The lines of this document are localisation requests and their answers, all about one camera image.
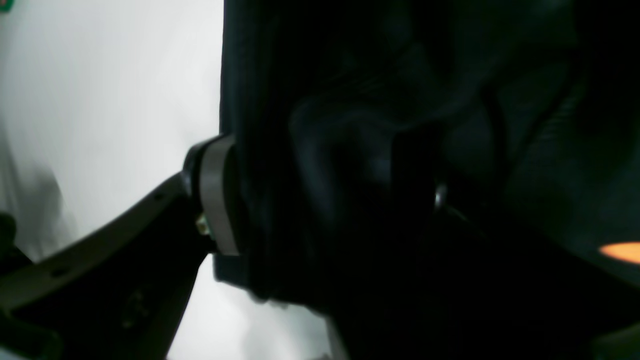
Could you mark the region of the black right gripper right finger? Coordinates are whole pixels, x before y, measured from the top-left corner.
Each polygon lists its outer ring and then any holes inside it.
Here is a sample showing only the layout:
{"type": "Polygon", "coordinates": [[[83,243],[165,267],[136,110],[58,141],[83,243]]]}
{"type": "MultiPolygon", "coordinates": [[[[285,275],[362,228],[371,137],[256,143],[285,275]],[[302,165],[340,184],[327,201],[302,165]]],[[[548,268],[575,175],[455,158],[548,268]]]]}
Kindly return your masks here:
{"type": "Polygon", "coordinates": [[[437,176],[441,135],[393,142],[394,306],[407,360],[637,360],[639,289],[437,176]]]}

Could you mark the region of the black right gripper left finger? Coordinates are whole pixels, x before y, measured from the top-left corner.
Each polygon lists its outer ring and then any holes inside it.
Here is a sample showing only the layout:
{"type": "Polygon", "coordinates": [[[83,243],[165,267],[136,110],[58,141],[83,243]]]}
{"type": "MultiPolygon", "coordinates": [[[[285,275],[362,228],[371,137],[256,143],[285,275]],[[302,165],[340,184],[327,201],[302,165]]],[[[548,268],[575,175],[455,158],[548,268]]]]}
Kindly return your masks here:
{"type": "Polygon", "coordinates": [[[1,278],[3,360],[164,360],[207,255],[238,256],[234,136],[118,218],[1,278]]]}

